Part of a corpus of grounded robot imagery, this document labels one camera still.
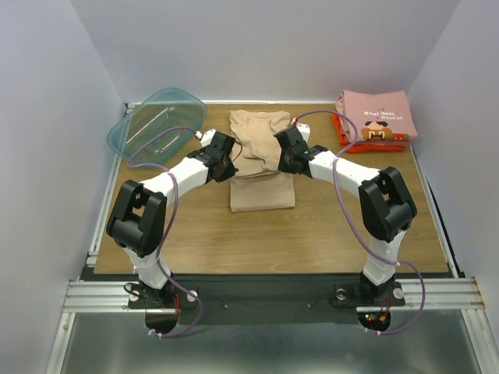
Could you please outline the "beige t shirt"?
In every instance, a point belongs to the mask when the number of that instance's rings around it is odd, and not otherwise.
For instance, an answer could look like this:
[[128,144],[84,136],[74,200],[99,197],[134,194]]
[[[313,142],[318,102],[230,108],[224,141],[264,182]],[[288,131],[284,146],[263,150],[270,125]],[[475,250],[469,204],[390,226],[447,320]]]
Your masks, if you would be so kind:
[[233,213],[292,209],[296,206],[293,177],[278,170],[281,148],[274,134],[286,129],[286,111],[231,111],[231,135],[238,141],[232,156],[238,169],[230,179]]

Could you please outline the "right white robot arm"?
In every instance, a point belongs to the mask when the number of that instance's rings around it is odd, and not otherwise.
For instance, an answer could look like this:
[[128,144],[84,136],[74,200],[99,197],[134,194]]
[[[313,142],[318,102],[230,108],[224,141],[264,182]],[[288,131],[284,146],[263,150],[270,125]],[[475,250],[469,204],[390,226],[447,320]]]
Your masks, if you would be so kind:
[[[350,228],[367,251],[359,281],[360,298],[368,304],[378,303],[388,295],[394,282],[399,247],[417,215],[401,173],[393,167],[383,170],[364,167],[323,146],[310,147],[297,126],[281,130],[274,137],[281,147],[279,171],[305,175],[334,186]],[[343,191],[359,199],[363,225],[370,235],[368,242],[363,241],[353,224],[342,198]]]

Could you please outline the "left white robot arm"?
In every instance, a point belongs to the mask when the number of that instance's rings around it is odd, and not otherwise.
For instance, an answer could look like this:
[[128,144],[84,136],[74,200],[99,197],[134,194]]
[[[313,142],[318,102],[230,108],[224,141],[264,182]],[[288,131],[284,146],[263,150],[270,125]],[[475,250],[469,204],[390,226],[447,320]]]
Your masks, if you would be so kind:
[[208,182],[235,175],[232,149],[237,140],[216,130],[205,132],[202,147],[188,153],[176,166],[142,182],[122,184],[106,226],[106,233],[124,249],[139,278],[130,295],[157,307],[176,300],[172,272],[161,260],[161,249],[179,209],[179,199]]

